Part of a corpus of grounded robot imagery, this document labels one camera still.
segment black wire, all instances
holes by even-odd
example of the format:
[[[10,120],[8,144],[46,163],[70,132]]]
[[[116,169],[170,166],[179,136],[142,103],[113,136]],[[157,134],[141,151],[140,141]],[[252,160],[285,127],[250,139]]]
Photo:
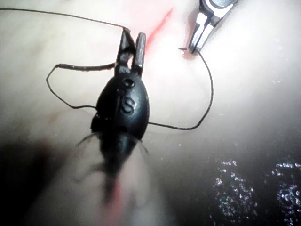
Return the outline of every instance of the black wire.
[[[213,79],[212,79],[212,75],[211,75],[211,72],[210,72],[210,69],[205,61],[205,59],[203,58],[203,56],[201,55],[200,52],[198,52],[199,56],[202,58],[206,68],[207,68],[207,71],[208,71],[208,74],[209,74],[209,78],[210,78],[210,87],[211,87],[211,96],[210,96],[210,101],[209,101],[209,105],[208,105],[208,108],[205,112],[205,114],[203,115],[203,117],[200,119],[200,121],[193,127],[188,127],[188,128],[182,128],[182,127],[177,127],[177,126],[170,126],[170,125],[165,125],[165,124],[160,124],[160,123],[155,123],[155,122],[149,122],[150,125],[154,125],[154,126],[161,126],[161,127],[165,127],[165,128],[170,128],[170,129],[177,129],[177,130],[193,130],[193,129],[196,129],[197,127],[200,126],[200,124],[203,122],[203,120],[206,118],[206,116],[208,115],[210,109],[211,109],[211,106],[212,106],[212,102],[213,102],[213,96],[214,96],[214,86],[213,86]]]
[[[77,18],[77,19],[83,19],[83,20],[88,20],[88,21],[92,21],[92,22],[97,22],[97,23],[112,25],[112,26],[116,26],[116,27],[121,27],[123,29],[129,30],[128,28],[126,28],[124,26],[121,26],[121,25],[118,25],[118,24],[108,23],[108,22],[104,22],[104,21],[94,20],[94,19],[90,19],[90,18],[86,18],[86,17],[76,16],[76,15],[71,15],[71,14],[65,14],[65,13],[55,13],[55,12],[47,12],[47,11],[40,11],[40,10],[33,10],[33,9],[22,9],[22,8],[0,8],[0,10],[24,11],[24,12],[44,13],[44,14],[59,15],[59,16],[68,16],[68,17],[74,17],[74,18]],[[196,129],[197,127],[199,127],[200,124],[203,122],[203,120],[206,118],[206,116],[208,115],[208,113],[211,109],[211,106],[212,106],[213,97],[214,97],[214,86],[213,86],[213,79],[212,79],[210,69],[209,69],[205,59],[201,55],[201,53],[198,52],[198,54],[202,58],[205,66],[206,66],[206,69],[208,70],[208,74],[209,74],[209,78],[210,78],[210,87],[211,87],[211,97],[210,97],[210,101],[209,101],[209,106],[208,106],[205,114],[203,115],[203,117],[200,119],[200,121],[195,126],[189,127],[189,128],[170,126],[170,125],[165,125],[165,124],[160,124],[160,123],[155,123],[155,122],[149,122],[150,125],[155,125],[155,126],[160,126],[160,127],[170,128],[170,129],[177,129],[177,130],[193,130],[193,129]],[[63,103],[65,103],[66,105],[71,107],[72,109],[80,109],[80,108],[86,108],[86,107],[96,109],[95,106],[91,106],[91,105],[73,106],[73,105],[67,103],[66,101],[64,101],[61,97],[59,97],[52,90],[52,88],[49,84],[49,77],[56,68],[89,72],[89,71],[109,70],[109,69],[115,67],[115,65],[116,65],[116,63],[112,63],[112,64],[109,64],[109,65],[102,65],[102,66],[86,67],[86,66],[73,66],[73,65],[66,65],[66,64],[58,64],[58,65],[54,66],[54,68],[48,74],[48,76],[46,78],[46,82],[47,82],[48,88],[50,89],[50,92],[53,95],[55,95],[59,100],[61,100]]]
[[[50,92],[55,95],[59,100],[61,100],[62,102],[64,102],[66,105],[68,105],[70,108],[72,109],[80,109],[80,108],[94,108],[96,109],[95,106],[92,105],[80,105],[80,106],[73,106],[69,103],[67,103],[66,101],[64,101],[60,96],[58,96],[53,89],[51,88],[50,84],[49,84],[49,77],[52,74],[52,72],[55,71],[56,68],[62,68],[62,69],[67,69],[67,70],[75,70],[75,71],[82,71],[82,72],[91,72],[91,71],[101,71],[101,70],[110,70],[113,67],[115,67],[115,63],[112,64],[108,64],[108,65],[102,65],[102,66],[91,66],[91,67],[86,67],[86,66],[73,66],[73,65],[66,65],[66,64],[58,64],[55,65],[53,67],[53,69],[49,72],[49,74],[46,77],[46,83],[47,86],[50,90]]]
[[[119,24],[113,24],[105,21],[100,21],[100,20],[94,20],[82,16],[76,16],[72,14],[66,14],[66,13],[55,13],[55,12],[48,12],[48,11],[41,11],[41,10],[34,10],[34,9],[24,9],[24,8],[0,8],[0,10],[9,10],[9,11],[24,11],[24,12],[32,12],[32,13],[43,13],[43,14],[51,14],[51,15],[58,15],[58,16],[68,16],[68,17],[73,17],[77,19],[82,19],[82,20],[88,20],[96,23],[101,23],[101,24],[107,24],[115,27],[121,27],[122,29],[126,29],[129,31],[129,29],[125,26],[119,25]]]

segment red mark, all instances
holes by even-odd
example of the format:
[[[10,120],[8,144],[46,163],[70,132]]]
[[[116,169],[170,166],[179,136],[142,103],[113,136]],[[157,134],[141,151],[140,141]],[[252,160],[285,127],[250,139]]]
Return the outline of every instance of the red mark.
[[[156,34],[161,31],[163,29],[163,27],[166,25],[168,19],[170,18],[172,12],[173,12],[173,8],[171,8],[169,10],[169,12],[163,17],[161,23],[151,32],[150,36],[147,38],[146,40],[146,47],[145,47],[145,52],[148,51],[148,49],[150,48],[151,44],[153,43],[153,41],[155,40],[155,36]]]

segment metal tweezers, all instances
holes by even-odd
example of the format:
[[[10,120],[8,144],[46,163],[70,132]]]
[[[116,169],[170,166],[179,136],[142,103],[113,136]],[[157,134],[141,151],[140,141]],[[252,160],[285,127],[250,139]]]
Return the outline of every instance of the metal tweezers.
[[[197,55],[203,48],[211,31],[232,9],[237,0],[200,0],[199,13],[188,52]]]

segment thin black wire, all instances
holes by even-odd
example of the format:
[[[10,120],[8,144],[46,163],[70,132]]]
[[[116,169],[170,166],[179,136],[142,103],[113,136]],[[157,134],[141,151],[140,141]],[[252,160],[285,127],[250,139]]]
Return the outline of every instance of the thin black wire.
[[[74,17],[77,19],[83,19],[83,20],[88,20],[88,21],[92,21],[92,22],[96,22],[96,23],[102,23],[102,24],[107,24],[107,25],[112,25],[112,26],[116,26],[116,27],[121,27],[123,29],[127,29],[128,28],[118,25],[118,24],[113,24],[113,23],[109,23],[109,22],[104,22],[104,21],[99,21],[99,20],[94,20],[94,19],[90,19],[90,18],[86,18],[86,17],[81,17],[81,16],[76,16],[76,15],[71,15],[71,14],[65,14],[65,13],[56,13],[56,12],[48,12],[48,11],[40,11],[40,10],[33,10],[33,9],[21,9],[21,8],[0,8],[0,10],[11,10],[11,11],[24,11],[24,12],[34,12],[34,13],[43,13],[43,14],[51,14],[51,15],[59,15],[59,16],[68,16],[68,17]],[[160,126],[160,127],[165,127],[165,128],[170,128],[170,129],[177,129],[177,130],[193,130],[196,129],[197,127],[200,126],[200,124],[203,122],[203,120],[206,118],[206,116],[208,115],[212,103],[213,103],[213,97],[214,97],[214,86],[213,86],[213,79],[212,79],[212,75],[210,72],[210,69],[205,61],[205,59],[203,58],[203,56],[201,55],[200,52],[198,52],[199,56],[202,58],[204,65],[206,66],[206,69],[208,71],[209,74],[209,78],[210,78],[210,87],[211,87],[211,96],[210,96],[210,101],[209,101],[209,106],[205,112],[205,114],[203,115],[203,117],[200,119],[200,121],[193,127],[189,127],[189,128],[182,128],[182,127],[177,127],[177,126],[170,126],[170,125],[165,125],[165,124],[160,124],[160,123],[155,123],[155,122],[149,122],[150,125],[155,125],[155,126]],[[101,70],[109,70],[112,69],[113,67],[115,67],[116,63],[112,63],[112,64],[108,64],[108,65],[102,65],[102,66],[91,66],[91,67],[86,67],[86,66],[74,66],[74,65],[66,65],[66,64],[58,64],[55,65],[54,68],[50,71],[50,73],[48,74],[47,78],[46,78],[46,82],[48,85],[48,88],[50,90],[50,92],[55,95],[59,100],[61,100],[63,103],[65,103],[66,105],[68,105],[69,107],[71,107],[72,109],[80,109],[80,108],[94,108],[96,109],[95,106],[92,105],[81,105],[81,106],[73,106],[69,103],[67,103],[66,101],[64,101],[61,97],[59,97],[51,88],[50,84],[49,84],[49,77],[50,75],[53,73],[53,71],[56,68],[62,68],[62,69],[67,69],[67,70],[76,70],[76,71],[84,71],[84,72],[90,72],[90,71],[101,71]]]
[[[101,65],[101,66],[91,66],[91,67],[87,67],[87,66],[73,66],[73,65],[66,65],[66,64],[58,64],[55,65],[52,70],[49,72],[49,74],[46,77],[46,83],[47,86],[50,90],[50,92],[55,95],[59,100],[61,100],[62,102],[64,102],[66,105],[68,105],[70,108],[72,109],[80,109],[80,108],[94,108],[96,109],[95,106],[92,105],[80,105],[80,106],[73,106],[69,103],[67,103],[65,100],[63,100],[59,95],[57,95],[53,89],[51,88],[50,84],[49,84],[49,77],[52,74],[52,72],[55,71],[56,68],[62,68],[62,69],[67,69],[67,70],[75,70],[75,71],[82,71],[82,72],[91,72],[91,71],[101,71],[101,70],[110,70],[113,67],[115,67],[115,63],[112,64],[108,64],[108,65]]]
[[[82,20],[88,20],[88,21],[92,21],[92,22],[96,22],[96,23],[107,24],[107,25],[111,25],[111,26],[115,26],[115,27],[121,27],[122,29],[126,29],[126,30],[129,31],[129,29],[127,27],[119,25],[119,24],[113,24],[113,23],[109,23],[109,22],[105,22],[105,21],[101,21],[101,20],[94,20],[94,19],[90,19],[90,18],[87,18],[87,17],[76,16],[76,15],[66,14],[66,13],[56,13],[56,12],[48,12],[48,11],[41,11],[41,10],[34,10],[34,9],[24,9],[24,8],[0,8],[0,10],[2,10],[2,11],[4,11],[4,10],[24,11],[24,12],[43,13],[43,14],[51,14],[51,15],[58,15],[58,16],[68,16],[68,17],[73,17],[73,18],[82,19]]]
[[[165,124],[160,124],[160,123],[155,123],[155,122],[149,122],[150,125],[154,125],[154,126],[161,126],[161,127],[165,127],[165,128],[170,128],[170,129],[177,129],[177,130],[193,130],[193,129],[196,129],[197,127],[200,126],[200,124],[203,122],[203,120],[206,118],[206,116],[208,115],[210,109],[211,109],[211,106],[212,106],[212,103],[213,103],[213,97],[214,97],[214,86],[213,86],[213,79],[212,79],[212,75],[211,75],[211,72],[210,72],[210,69],[205,61],[205,59],[203,58],[203,56],[201,55],[200,52],[198,52],[199,56],[202,58],[203,62],[204,62],[204,65],[206,66],[206,69],[208,71],[208,74],[209,74],[209,78],[210,78],[210,88],[211,88],[211,96],[210,96],[210,101],[209,101],[209,105],[208,105],[208,108],[205,112],[205,114],[203,115],[203,117],[200,119],[200,121],[193,127],[188,127],[188,128],[182,128],[182,127],[177,127],[177,126],[170,126],[170,125],[165,125]]]

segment red line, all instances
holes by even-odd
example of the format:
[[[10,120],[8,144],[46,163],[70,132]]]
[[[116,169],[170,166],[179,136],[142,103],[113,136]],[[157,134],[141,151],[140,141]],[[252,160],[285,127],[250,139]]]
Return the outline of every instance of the red line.
[[[153,41],[155,40],[156,34],[160,32],[163,27],[166,25],[168,19],[170,18],[174,8],[171,8],[169,12],[163,17],[161,23],[151,32],[150,36],[146,40],[145,52],[151,47]]]

